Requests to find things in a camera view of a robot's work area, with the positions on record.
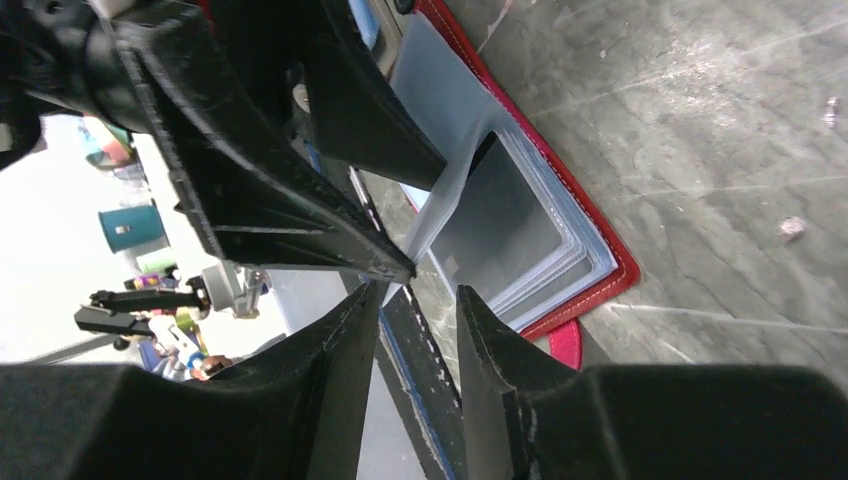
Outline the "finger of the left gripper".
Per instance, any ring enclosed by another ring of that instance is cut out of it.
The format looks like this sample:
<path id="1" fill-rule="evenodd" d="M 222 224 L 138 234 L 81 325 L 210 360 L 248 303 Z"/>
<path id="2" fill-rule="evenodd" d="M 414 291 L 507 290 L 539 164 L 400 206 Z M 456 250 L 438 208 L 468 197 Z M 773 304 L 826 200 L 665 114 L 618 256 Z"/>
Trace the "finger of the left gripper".
<path id="1" fill-rule="evenodd" d="M 221 1 L 218 39 L 273 124 L 293 114 L 288 73 L 303 68 L 317 149 L 430 190 L 447 165 L 379 70 L 345 1 Z"/>
<path id="2" fill-rule="evenodd" d="M 413 262 L 254 107 L 201 16 L 112 32 L 148 133 L 204 249 L 246 266 L 405 283 Z"/>

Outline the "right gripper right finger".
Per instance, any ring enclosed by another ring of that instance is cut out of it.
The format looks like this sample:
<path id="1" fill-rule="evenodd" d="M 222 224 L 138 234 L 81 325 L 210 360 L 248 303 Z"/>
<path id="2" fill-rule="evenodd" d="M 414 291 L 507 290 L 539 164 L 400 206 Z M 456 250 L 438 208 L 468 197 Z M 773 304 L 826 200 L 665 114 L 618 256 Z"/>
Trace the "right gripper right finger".
<path id="1" fill-rule="evenodd" d="M 843 479 L 847 399 L 783 365 L 574 370 L 456 294 L 472 479 Z"/>

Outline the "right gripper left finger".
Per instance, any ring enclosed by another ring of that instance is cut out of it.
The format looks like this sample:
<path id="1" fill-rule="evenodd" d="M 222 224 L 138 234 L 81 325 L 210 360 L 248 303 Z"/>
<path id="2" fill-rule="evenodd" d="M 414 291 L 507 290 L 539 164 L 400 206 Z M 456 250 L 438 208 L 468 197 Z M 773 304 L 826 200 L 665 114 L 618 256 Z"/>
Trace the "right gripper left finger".
<path id="1" fill-rule="evenodd" d="M 352 479 L 378 288 L 205 382 L 138 367 L 1 370 L 5 479 Z"/>

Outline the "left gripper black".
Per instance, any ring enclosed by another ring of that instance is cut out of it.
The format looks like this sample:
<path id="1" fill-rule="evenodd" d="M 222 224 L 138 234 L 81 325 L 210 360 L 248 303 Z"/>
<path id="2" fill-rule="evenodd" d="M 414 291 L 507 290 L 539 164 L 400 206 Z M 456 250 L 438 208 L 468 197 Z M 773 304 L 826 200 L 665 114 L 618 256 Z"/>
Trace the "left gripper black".
<path id="1" fill-rule="evenodd" d="M 139 106 L 114 40 L 91 1 L 1 4 L 1 165 L 31 153 L 41 119 L 92 114 L 145 133 Z"/>

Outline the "red card holder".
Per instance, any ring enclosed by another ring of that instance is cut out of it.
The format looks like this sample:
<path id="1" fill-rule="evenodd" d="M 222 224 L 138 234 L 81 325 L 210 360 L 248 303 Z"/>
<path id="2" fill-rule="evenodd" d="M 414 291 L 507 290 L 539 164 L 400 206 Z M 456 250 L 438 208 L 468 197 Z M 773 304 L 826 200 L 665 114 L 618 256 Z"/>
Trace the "red card holder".
<path id="1" fill-rule="evenodd" d="M 402 250 L 579 368 L 577 320 L 639 279 L 632 255 L 444 2 L 416 3 L 390 85 L 448 161 L 433 191 L 407 189 L 417 214 Z"/>

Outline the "dark grey credit card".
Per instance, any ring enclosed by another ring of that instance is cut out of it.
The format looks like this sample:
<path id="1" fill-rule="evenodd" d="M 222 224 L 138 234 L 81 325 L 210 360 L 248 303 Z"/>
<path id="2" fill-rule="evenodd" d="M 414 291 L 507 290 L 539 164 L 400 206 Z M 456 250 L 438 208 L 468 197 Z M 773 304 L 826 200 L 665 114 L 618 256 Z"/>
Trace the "dark grey credit card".
<path id="1" fill-rule="evenodd" d="M 570 238 L 557 227 L 499 137 L 475 152 L 460 201 L 431 246 L 452 287 L 491 300 L 538 274 Z"/>

